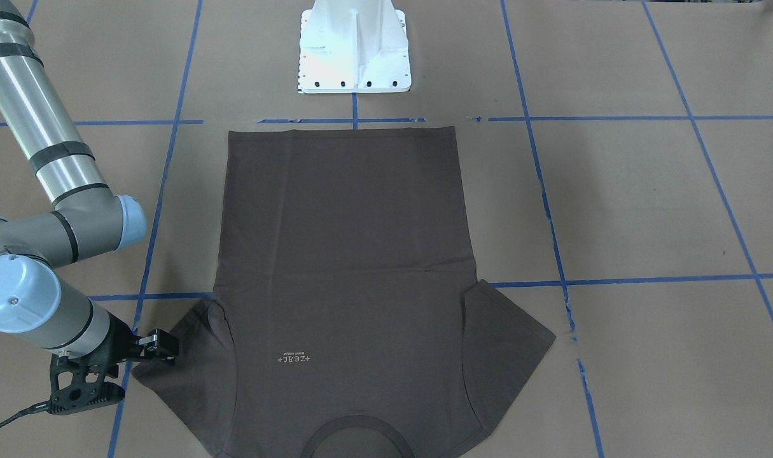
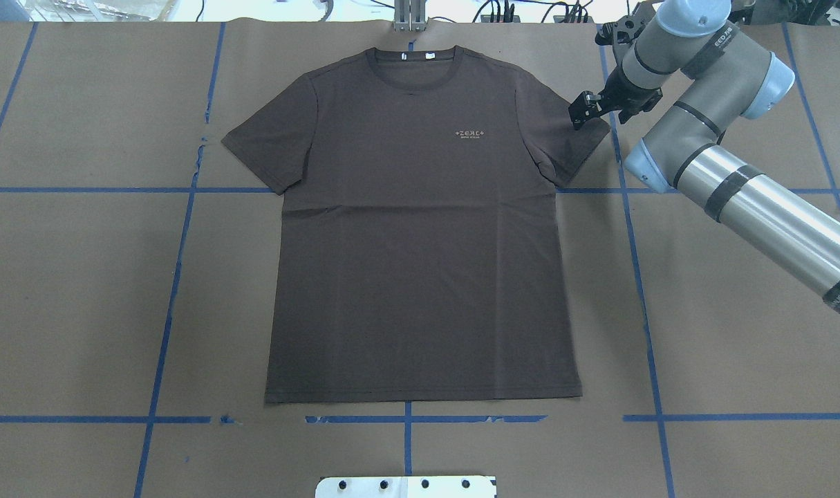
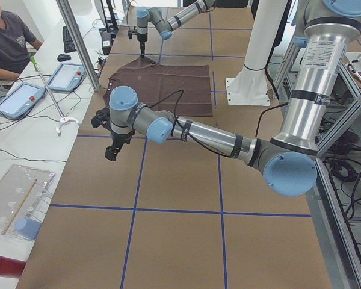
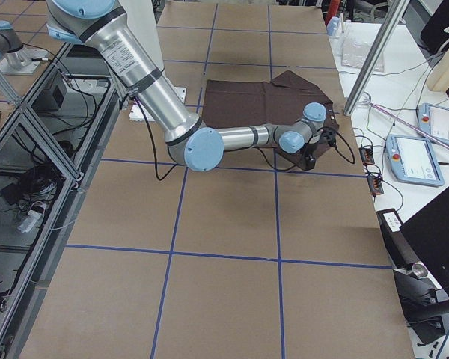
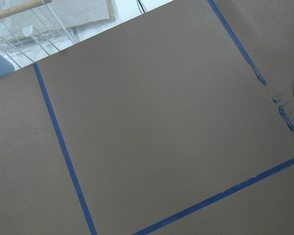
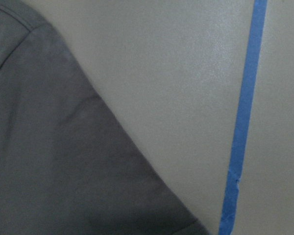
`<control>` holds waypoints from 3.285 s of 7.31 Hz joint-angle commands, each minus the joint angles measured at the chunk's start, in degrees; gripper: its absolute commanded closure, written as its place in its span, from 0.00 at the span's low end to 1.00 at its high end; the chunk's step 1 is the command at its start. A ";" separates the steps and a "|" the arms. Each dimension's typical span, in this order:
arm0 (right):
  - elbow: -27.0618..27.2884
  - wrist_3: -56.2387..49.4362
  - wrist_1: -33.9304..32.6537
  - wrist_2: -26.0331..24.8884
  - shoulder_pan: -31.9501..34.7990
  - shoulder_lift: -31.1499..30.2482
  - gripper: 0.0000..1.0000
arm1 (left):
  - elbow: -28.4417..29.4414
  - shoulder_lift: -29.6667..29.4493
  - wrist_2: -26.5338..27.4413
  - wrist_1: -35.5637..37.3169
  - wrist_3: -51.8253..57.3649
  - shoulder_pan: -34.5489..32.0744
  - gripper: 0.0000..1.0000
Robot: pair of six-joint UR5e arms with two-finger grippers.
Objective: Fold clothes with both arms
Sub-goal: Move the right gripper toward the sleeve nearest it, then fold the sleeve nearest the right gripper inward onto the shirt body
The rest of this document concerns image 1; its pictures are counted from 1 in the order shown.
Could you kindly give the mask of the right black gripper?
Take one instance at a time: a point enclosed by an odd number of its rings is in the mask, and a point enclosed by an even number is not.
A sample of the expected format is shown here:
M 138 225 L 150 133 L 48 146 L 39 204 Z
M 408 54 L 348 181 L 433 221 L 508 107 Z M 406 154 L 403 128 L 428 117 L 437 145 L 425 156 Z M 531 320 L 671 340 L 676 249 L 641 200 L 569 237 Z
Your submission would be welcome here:
M 105 367 L 118 363 L 136 361 L 160 361 L 173 366 L 179 356 L 179 339 L 164 330 L 151 330 L 142 337 L 133 333 L 132 328 L 119 318 L 109 319 L 109 330 L 99 346 Z

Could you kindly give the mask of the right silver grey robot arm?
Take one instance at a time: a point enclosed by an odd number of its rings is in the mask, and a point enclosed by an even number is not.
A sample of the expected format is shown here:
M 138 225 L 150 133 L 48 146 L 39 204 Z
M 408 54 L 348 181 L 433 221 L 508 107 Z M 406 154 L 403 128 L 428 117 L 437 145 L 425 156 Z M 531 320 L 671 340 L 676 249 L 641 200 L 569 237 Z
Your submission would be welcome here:
M 179 105 L 197 1 L 11 1 L 35 37 L 35 52 L 104 179 L 132 195 L 148 229 L 135 246 L 59 270 L 145 335 L 167 325 L 134 325 L 151 231 Z M 52 211 L 0 110 L 0 216 Z

